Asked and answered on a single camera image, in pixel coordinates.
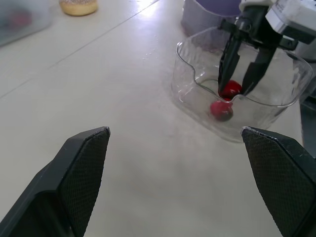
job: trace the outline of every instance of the red ball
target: red ball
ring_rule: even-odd
[[[242,87],[238,82],[236,82],[234,80],[230,80],[226,84],[224,90],[222,92],[218,91],[218,94],[223,99],[226,99],[226,98],[233,99],[233,97],[235,95],[238,95],[241,93],[241,89],[242,89]]]
[[[228,121],[233,117],[234,114],[232,105],[232,103],[225,103],[223,101],[213,102],[210,106],[211,114],[218,121]]]

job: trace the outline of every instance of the clear plastic bin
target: clear plastic bin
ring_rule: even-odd
[[[303,59],[277,50],[265,76],[252,92],[225,101],[218,96],[217,78],[227,34],[210,28],[179,43],[171,88],[176,104],[183,111],[222,138],[240,142],[243,126],[269,128],[300,97],[313,71]],[[257,50],[243,44],[238,54],[240,60],[232,80],[242,84]],[[228,121],[219,121],[211,114],[210,105],[217,101],[232,109],[233,116]]]
[[[39,31],[49,23],[47,0],[0,0],[0,45]]]

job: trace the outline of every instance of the table surface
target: table surface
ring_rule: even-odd
[[[65,140],[109,126],[86,237],[279,237],[243,144],[168,97],[183,0],[99,0],[0,50],[0,219]],[[302,142],[298,104],[271,130]]]

